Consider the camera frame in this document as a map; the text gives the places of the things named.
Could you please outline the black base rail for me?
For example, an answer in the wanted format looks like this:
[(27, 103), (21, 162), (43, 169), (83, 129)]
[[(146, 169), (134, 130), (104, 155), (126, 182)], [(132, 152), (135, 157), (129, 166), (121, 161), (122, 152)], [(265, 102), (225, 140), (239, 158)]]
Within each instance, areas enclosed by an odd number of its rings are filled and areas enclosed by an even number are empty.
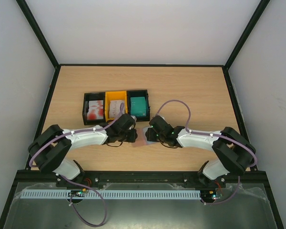
[[(152, 183), (178, 184), (186, 188), (216, 188), (225, 187), (227, 183), (237, 183), (237, 175), (222, 175), (214, 181), (199, 178), (196, 171), (192, 172), (133, 172), (133, 171), (85, 171), (72, 180), (75, 183), (102, 188), (109, 183)], [(59, 187), (72, 187), (62, 176), (55, 173), (43, 174), (40, 171), (19, 170), (12, 183), (16, 186), (20, 182), (48, 183), (54, 182)]]

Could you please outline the teal card stack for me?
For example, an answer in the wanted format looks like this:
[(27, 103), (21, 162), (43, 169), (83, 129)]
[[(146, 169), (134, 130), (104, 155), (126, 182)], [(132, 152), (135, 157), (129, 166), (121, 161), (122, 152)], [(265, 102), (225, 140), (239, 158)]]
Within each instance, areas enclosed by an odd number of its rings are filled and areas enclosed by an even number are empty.
[(131, 115), (144, 117), (147, 114), (146, 99), (144, 97), (131, 97)]

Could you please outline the black bin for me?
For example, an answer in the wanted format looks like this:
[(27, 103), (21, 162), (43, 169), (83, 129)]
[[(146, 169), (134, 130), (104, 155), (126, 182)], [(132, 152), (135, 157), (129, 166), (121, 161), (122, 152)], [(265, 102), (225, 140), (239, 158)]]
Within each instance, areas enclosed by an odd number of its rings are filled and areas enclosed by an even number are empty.
[(147, 90), (127, 91), (128, 114), (135, 116), (137, 122), (150, 121), (150, 105)]
[(106, 121), (105, 92), (84, 94), (82, 118), (84, 125), (96, 125)]

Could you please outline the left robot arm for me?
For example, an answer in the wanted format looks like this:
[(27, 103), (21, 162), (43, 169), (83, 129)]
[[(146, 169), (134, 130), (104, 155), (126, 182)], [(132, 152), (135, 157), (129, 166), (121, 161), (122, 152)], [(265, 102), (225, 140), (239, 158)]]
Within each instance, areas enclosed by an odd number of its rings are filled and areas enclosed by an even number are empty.
[(136, 117), (123, 114), (112, 122), (90, 128), (70, 130), (51, 125), (28, 147), (30, 167), (42, 173), (55, 173), (74, 180), (83, 173), (76, 161), (66, 159), (69, 151), (85, 146), (134, 143), (137, 138)]

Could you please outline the red white card stack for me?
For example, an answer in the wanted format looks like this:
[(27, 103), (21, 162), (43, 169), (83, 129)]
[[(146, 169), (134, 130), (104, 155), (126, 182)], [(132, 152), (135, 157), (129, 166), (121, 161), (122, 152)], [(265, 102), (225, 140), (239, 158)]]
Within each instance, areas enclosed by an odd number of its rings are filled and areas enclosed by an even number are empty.
[(93, 100), (88, 102), (87, 119), (89, 121), (103, 119), (103, 100)]

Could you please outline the white pink card stack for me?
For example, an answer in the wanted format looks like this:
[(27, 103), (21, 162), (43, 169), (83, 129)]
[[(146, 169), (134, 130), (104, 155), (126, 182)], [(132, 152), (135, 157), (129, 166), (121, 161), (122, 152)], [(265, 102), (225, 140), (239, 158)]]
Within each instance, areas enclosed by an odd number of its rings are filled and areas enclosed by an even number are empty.
[(125, 104), (124, 100), (111, 100), (109, 104), (109, 118), (110, 119), (115, 119), (119, 112), (121, 111), (121, 105), (124, 105), (122, 109), (122, 114), (125, 113)]

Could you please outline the black enclosure frame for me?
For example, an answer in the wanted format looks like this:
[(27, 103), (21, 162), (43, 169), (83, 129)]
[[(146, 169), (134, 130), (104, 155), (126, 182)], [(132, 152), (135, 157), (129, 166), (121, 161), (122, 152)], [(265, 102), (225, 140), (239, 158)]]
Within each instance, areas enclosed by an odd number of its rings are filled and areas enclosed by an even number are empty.
[[(240, 134), (245, 139), (248, 139), (248, 135), (247, 135), (247, 131), (245, 128), (243, 115), (241, 113), (241, 109), (240, 109), (240, 106), (239, 106), (239, 103), (237, 100), (237, 96), (235, 94), (235, 90), (234, 90), (234, 87), (232, 85), (231, 77), (229, 75), (228, 70), (232, 66), (234, 60), (238, 56), (238, 54), (241, 51), (243, 45), (245, 44), (247, 38), (249, 37), (253, 28), (255, 27), (258, 20), (262, 16), (262, 14), (265, 11), (266, 7), (268, 6), (269, 2), (270, 2), (270, 0), (261, 0), (259, 2), (257, 8), (255, 9), (253, 15), (250, 18), (248, 24), (246, 25), (242, 35), (240, 36), (237, 44), (235, 45), (232, 53), (230, 54), (226, 64), (219, 65), (219, 67), (222, 68), (222, 70), (223, 70), (225, 82), (226, 82), (227, 89), (228, 89), (229, 96), (230, 96), (230, 100), (231, 100), (231, 103), (233, 106), (237, 125), (238, 125), (239, 130), (240, 130)], [(35, 134), (35, 137), (37, 137), (38, 135), (41, 134), (41, 128), (43, 127), (43, 125), (45, 123), (45, 117), (46, 117), (46, 114), (47, 114), (48, 109), (50, 107), (50, 102), (52, 99), (52, 95), (54, 92), (55, 85), (57, 83), (58, 74), (59, 74), (59, 71), (60, 71), (61, 67), (63, 66), (63, 64), (59, 64), (58, 61), (56, 60), (54, 53), (52, 52), (48, 42), (46, 41), (46, 38), (44, 37), (36, 19), (33, 16), (33, 13), (31, 12), (31, 10), (27, 4), (27, 2), (24, 0), (18, 0), (17, 4), (20, 7), (23, 15), (25, 16), (25, 18), (28, 21), (32, 30), (34, 31), (37, 39), (39, 40), (40, 44), (42, 45), (43, 49), (45, 50), (49, 60), (51, 61), (52, 65), (55, 69), (55, 72), (54, 72), (54, 75), (53, 75), (53, 78), (52, 78), (52, 81), (50, 84), (50, 89), (48, 91), (46, 102), (45, 102), (45, 105), (43, 107), (41, 117), (40, 117), (40, 120), (38, 123), (37, 131)], [(19, 170), (16, 174), (16, 177), (13, 181), (12, 186), (11, 186), (6, 204), (4, 206), (4, 209), (3, 209), (3, 212), (2, 212), (2, 215), (0, 218), (0, 229), (4, 228), (4, 226), (6, 225), (8, 212), (9, 212), (11, 204), (12, 204), (12, 198), (13, 198), (13, 195), (15, 194), (15, 191), (16, 191), (16, 185), (18, 184), (18, 182), (20, 180), (27, 178), (30, 182), (32, 182), (34, 178), (37, 178), (38, 180), (42, 180), (42, 181), (54, 179), (53, 175), (37, 175), (37, 173), (32, 172), (28, 168), (28, 166), (29, 166), (29, 163), (26, 163), (25, 169)], [(265, 181), (267, 183), (266, 185), (264, 185), (264, 187), (266, 188), (266, 195), (267, 195), (268, 199), (270, 200), (270, 207), (271, 207), (271, 210), (272, 210), (272, 213), (274, 216), (274, 220), (275, 220), (277, 228), (282, 229), (284, 226), (283, 226), (282, 220), (280, 218), (280, 215), (279, 215), (279, 212), (278, 212), (278, 209), (276, 206), (276, 202), (275, 202), (275, 199), (274, 199), (274, 196), (273, 196), (270, 184), (269, 184), (269, 180), (266, 176), (266, 172), (265, 171), (259, 171), (259, 170), (257, 170), (257, 166), (253, 166), (253, 167), (250, 167), (249, 172), (245, 173), (245, 178), (247, 178), (248, 181), (251, 181), (251, 182)]]

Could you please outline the yellow bin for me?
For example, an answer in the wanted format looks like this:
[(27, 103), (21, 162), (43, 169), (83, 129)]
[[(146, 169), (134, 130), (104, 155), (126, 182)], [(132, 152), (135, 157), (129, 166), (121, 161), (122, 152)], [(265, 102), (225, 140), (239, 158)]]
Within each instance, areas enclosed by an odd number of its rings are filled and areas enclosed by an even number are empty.
[(126, 91), (105, 92), (104, 112), (106, 121), (113, 120), (118, 116), (121, 104), (124, 104), (122, 114), (127, 114), (128, 105)]

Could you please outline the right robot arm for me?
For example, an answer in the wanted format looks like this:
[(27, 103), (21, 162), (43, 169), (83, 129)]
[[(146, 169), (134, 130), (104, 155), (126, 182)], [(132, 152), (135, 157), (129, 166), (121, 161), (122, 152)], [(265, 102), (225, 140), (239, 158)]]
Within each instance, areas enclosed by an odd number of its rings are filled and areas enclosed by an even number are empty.
[(145, 132), (149, 142), (159, 142), (171, 148), (194, 147), (212, 151), (217, 159), (206, 161), (197, 172), (199, 183), (208, 187), (226, 174), (242, 176), (257, 163), (255, 148), (237, 131), (225, 127), (222, 131), (197, 131), (187, 126), (172, 127), (157, 115)]

